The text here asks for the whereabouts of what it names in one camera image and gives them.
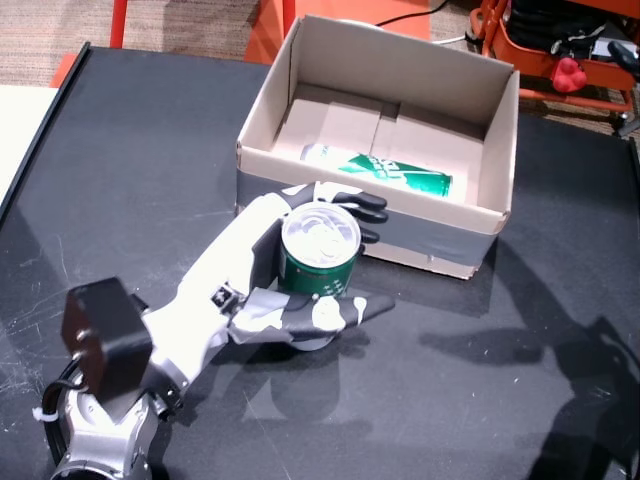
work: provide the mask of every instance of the gray tape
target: gray tape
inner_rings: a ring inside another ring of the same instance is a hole
[[[238,170],[236,203],[246,206],[260,195],[290,186]],[[389,221],[374,229],[383,243],[469,267],[482,263],[496,238],[398,212],[389,212]]]

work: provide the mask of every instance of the black cable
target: black cable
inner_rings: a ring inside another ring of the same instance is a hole
[[[426,15],[431,15],[433,13],[437,13],[442,10],[450,0],[444,0],[440,5],[438,5],[433,10],[429,10],[428,12],[418,12],[418,13],[408,13],[406,15],[400,15],[399,17],[390,18],[389,20],[385,20],[380,23],[376,23],[376,27],[384,27],[385,25],[389,25],[390,23],[399,22],[400,20],[406,20],[407,18],[413,17],[424,17]]]
[[[58,403],[60,402],[60,394],[64,390],[82,390],[86,388],[84,385],[73,383],[71,375],[78,368],[78,359],[71,360],[69,364],[60,374],[57,380],[51,382],[45,388],[42,394],[42,413],[45,415],[55,415],[58,412]],[[49,444],[49,450],[53,457],[53,462],[58,465],[67,450],[67,445],[60,428],[60,420],[54,422],[44,422],[44,432]]]

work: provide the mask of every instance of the green soda can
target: green soda can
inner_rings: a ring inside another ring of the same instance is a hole
[[[310,295],[343,294],[360,239],[358,222],[337,205],[311,202],[294,209],[282,226],[280,287]]]
[[[327,145],[312,144],[304,147],[300,159],[329,170],[339,170],[351,175],[386,183],[394,188],[449,195],[451,176],[406,163],[381,160],[371,155]]]

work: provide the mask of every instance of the carpet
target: carpet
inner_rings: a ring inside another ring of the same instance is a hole
[[[133,49],[241,60],[259,4],[259,0],[130,0],[124,44]],[[432,40],[462,35],[469,25],[469,12],[477,4],[478,0],[453,0],[433,15]],[[77,52],[87,40],[107,46],[111,9],[111,0],[2,0],[0,84],[48,85],[65,53]],[[449,47],[474,51],[464,41]],[[589,93],[599,98],[618,95],[595,88]],[[637,92],[635,103],[637,113]],[[522,101],[521,111],[606,134],[613,131],[614,115],[598,110]],[[640,143],[640,132],[634,137]]]

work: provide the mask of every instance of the cardboard box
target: cardboard box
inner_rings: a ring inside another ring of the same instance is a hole
[[[307,16],[289,32],[240,133],[237,204],[316,180],[353,185],[388,201],[369,255],[470,278],[511,210],[518,86],[506,63]],[[450,194],[303,163],[311,143],[447,173]]]

